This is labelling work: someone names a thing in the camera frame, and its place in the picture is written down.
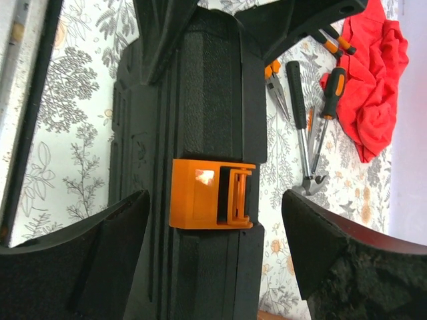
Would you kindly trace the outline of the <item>black plastic tool case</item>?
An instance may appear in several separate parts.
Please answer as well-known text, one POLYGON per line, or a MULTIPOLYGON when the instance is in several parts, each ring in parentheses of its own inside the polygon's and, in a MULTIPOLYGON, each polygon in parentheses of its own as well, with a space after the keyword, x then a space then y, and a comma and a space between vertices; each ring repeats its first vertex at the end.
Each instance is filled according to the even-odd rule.
POLYGON ((176 64, 140 79, 139 38, 113 87, 109 202, 141 189, 150 210, 126 319, 255 319, 264 228, 264 63, 232 15, 203 8, 176 64))

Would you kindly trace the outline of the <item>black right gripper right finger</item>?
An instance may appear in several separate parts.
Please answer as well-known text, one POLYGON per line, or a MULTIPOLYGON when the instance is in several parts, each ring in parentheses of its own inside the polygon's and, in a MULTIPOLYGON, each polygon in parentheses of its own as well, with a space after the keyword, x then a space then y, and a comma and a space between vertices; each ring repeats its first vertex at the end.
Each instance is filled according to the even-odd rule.
POLYGON ((425 319, 426 246, 377 232, 287 190, 282 217, 312 319, 425 319))

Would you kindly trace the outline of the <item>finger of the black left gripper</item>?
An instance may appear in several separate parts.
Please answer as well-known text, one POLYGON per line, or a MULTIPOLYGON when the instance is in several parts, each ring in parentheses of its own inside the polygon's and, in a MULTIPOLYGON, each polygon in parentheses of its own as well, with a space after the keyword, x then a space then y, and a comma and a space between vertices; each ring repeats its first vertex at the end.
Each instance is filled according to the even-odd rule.
POLYGON ((238 11, 234 17, 259 45, 262 59, 272 62, 307 35, 361 13, 367 1, 274 1, 238 11))
POLYGON ((163 81, 176 64, 183 36, 203 8, 197 1, 134 1, 139 29, 140 79, 143 85, 163 81))

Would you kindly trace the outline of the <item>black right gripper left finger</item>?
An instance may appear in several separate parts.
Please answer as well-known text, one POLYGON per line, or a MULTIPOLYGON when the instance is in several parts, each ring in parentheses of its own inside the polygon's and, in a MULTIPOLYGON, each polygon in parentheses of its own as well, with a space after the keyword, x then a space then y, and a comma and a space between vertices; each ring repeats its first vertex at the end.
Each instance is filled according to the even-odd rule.
POLYGON ((123 319, 150 198, 137 191, 89 218, 1 248, 2 319, 123 319))

